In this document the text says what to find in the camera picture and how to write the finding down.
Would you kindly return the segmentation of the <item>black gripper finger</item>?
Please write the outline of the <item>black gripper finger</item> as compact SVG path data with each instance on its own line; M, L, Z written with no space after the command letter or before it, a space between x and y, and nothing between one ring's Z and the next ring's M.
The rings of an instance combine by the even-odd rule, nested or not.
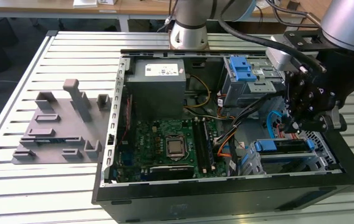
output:
M347 130L345 120L339 113L337 107L333 107L329 111L316 114L311 118L305 118L297 122L299 129L312 132L329 132Z
M287 115L283 118L285 133L293 133L308 119L308 108L313 98L309 90L308 74L287 71L284 79L284 104Z

